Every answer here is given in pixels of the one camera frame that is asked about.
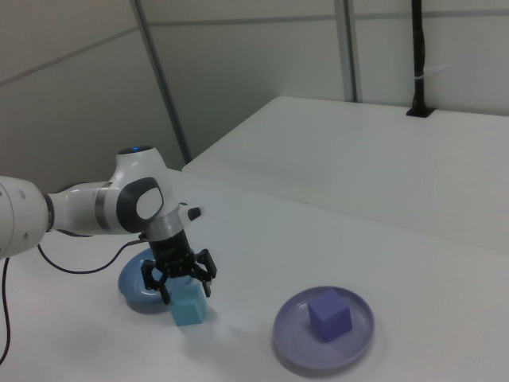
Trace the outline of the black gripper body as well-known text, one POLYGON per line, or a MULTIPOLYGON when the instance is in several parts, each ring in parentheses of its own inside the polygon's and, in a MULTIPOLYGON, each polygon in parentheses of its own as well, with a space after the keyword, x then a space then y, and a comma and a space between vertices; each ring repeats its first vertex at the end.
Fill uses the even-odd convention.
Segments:
POLYGON ((171 279, 195 275, 196 259, 184 230, 165 240, 150 241, 156 268, 171 279))

